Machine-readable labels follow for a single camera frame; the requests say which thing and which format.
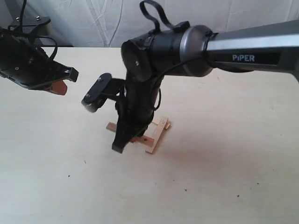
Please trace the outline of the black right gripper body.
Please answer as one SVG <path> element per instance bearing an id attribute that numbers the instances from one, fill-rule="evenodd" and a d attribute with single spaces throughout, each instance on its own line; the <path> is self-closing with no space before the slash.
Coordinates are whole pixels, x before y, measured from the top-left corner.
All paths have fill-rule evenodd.
<path id="1" fill-rule="evenodd" d="M 158 108 L 155 103 L 161 94 L 161 78 L 151 77 L 139 82 L 131 74 L 125 79 L 113 78 L 111 74 L 108 77 L 106 94 L 115 101 L 118 113 L 116 138 L 142 136 Z"/>

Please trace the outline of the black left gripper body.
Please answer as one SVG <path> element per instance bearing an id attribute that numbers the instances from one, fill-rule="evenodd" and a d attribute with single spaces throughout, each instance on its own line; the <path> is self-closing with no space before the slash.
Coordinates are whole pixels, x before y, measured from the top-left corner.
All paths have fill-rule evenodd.
<path id="1" fill-rule="evenodd" d="M 53 38 L 49 38 L 55 44 L 50 56 L 43 48 L 24 38 L 47 37 L 0 29 L 1 77 L 29 90 L 53 90 L 60 81 L 77 81 L 78 71 L 75 68 L 55 61 L 58 44 Z"/>

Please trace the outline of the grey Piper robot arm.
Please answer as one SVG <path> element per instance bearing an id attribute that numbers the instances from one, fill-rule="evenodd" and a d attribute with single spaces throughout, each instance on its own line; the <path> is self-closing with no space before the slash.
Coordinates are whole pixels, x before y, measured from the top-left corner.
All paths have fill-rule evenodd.
<path id="1" fill-rule="evenodd" d="M 218 68 L 298 77 L 299 22 L 222 33 L 204 25 L 152 31 L 124 42 L 121 57 L 127 72 L 115 104 L 118 121 L 112 149 L 118 153 L 147 130 L 160 107 L 165 76 L 204 77 Z"/>

